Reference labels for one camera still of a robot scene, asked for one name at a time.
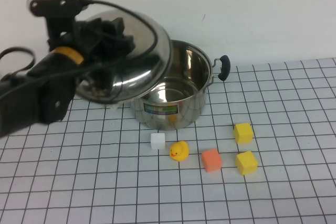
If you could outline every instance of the yellow rubber duck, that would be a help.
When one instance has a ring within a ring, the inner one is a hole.
[[[185,141],[178,141],[170,146],[169,155],[176,161],[185,160],[189,155],[189,147]]]

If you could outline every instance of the white wall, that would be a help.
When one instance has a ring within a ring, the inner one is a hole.
[[[173,39],[199,46],[210,58],[228,54],[233,64],[336,55],[335,0],[107,1],[151,16]],[[44,56],[44,20],[29,13],[26,0],[0,0],[0,6],[0,49],[23,45]],[[91,8],[81,17],[99,10]],[[17,68],[19,62],[21,58],[13,57],[0,66]]]

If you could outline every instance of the foam cube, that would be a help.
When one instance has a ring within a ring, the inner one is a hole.
[[[235,125],[234,136],[237,144],[249,144],[253,138],[253,130],[249,123]]]
[[[242,175],[246,175],[257,170],[258,161],[252,152],[243,152],[236,156],[236,166]]]
[[[202,153],[202,163],[207,173],[221,169],[222,159],[217,149],[208,150]]]
[[[166,148],[166,140],[164,133],[151,134],[151,147],[153,150],[163,150]]]

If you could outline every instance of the stainless steel pot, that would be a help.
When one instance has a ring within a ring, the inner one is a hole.
[[[224,81],[230,72],[227,56],[215,59],[199,48],[173,40],[172,66],[149,93],[131,103],[135,118],[157,130],[176,130],[195,122],[205,105],[205,90],[214,83],[212,68],[222,62],[218,77]]]

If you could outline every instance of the pot lid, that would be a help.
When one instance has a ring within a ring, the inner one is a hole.
[[[143,57],[138,55],[152,45],[154,36],[139,20],[120,10],[103,12],[89,18],[89,20],[101,18],[112,21],[122,17],[125,26],[124,35],[133,36],[135,48],[117,66],[89,72],[78,78],[77,95],[96,103],[122,103],[147,94],[164,77],[171,66],[172,43],[158,23],[145,15],[138,15],[152,25],[158,38],[156,47]]]

